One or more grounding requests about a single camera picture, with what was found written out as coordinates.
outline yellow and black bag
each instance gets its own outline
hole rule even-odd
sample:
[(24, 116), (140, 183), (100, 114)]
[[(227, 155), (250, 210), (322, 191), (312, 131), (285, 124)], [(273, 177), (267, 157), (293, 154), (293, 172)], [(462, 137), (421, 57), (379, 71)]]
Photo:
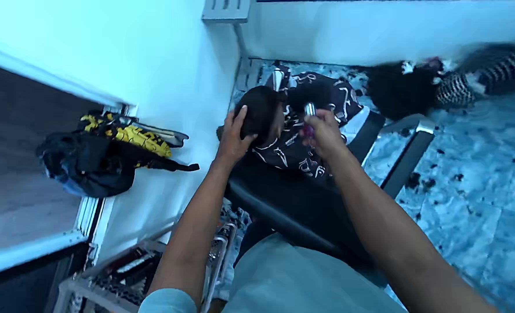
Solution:
[(188, 136), (139, 124), (121, 114), (90, 112), (81, 118), (78, 130), (47, 136), (36, 154), (47, 175), (66, 191), (102, 198), (128, 190), (139, 167), (198, 170), (198, 164), (169, 159), (170, 148), (182, 146), (184, 139)]

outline light blue shirt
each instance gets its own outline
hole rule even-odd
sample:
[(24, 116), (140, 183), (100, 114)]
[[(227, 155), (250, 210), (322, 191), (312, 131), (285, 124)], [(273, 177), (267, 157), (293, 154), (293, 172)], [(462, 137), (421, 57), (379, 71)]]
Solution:
[[(143, 301), (139, 313), (196, 313), (190, 296), (161, 289)], [(344, 262), (293, 247), (275, 233), (254, 245), (236, 265), (223, 313), (406, 312), (379, 287)]]

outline black leather cushion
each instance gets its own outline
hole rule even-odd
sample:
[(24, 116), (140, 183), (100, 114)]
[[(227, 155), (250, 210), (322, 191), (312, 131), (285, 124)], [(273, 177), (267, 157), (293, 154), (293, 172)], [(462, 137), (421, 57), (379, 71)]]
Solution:
[[(362, 143), (354, 145), (359, 149), (360, 161), (384, 121), (371, 112), (352, 141)], [(353, 230), (337, 189), (316, 184), (300, 171), (277, 169), (248, 153), (233, 169), (225, 197), (293, 245), (326, 253), (355, 269), (375, 267)]]

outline barber's arm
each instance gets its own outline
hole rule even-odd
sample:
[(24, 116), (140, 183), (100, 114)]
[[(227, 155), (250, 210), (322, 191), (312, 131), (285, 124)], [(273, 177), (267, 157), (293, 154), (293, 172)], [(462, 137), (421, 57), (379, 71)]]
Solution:
[(358, 237), (409, 312), (498, 312), (441, 257), (420, 227), (365, 174), (329, 111), (307, 122), (340, 187)]
[(205, 266), (219, 223), (227, 179), (233, 166), (255, 139), (254, 136), (240, 139), (240, 128), (246, 112), (247, 107), (244, 106), (235, 119), (233, 112), (226, 117), (217, 156), (178, 221), (157, 267), (149, 293), (163, 288), (175, 288), (187, 293), (196, 306), (201, 303)]

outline hair clipper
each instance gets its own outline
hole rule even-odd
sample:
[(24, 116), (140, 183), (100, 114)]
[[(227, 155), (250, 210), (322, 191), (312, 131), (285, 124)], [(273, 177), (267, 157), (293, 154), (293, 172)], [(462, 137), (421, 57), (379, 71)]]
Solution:
[[(305, 116), (315, 116), (315, 104), (312, 102), (306, 103), (304, 105), (304, 114)], [(312, 138), (314, 136), (314, 128), (309, 124), (304, 125), (304, 136)]]

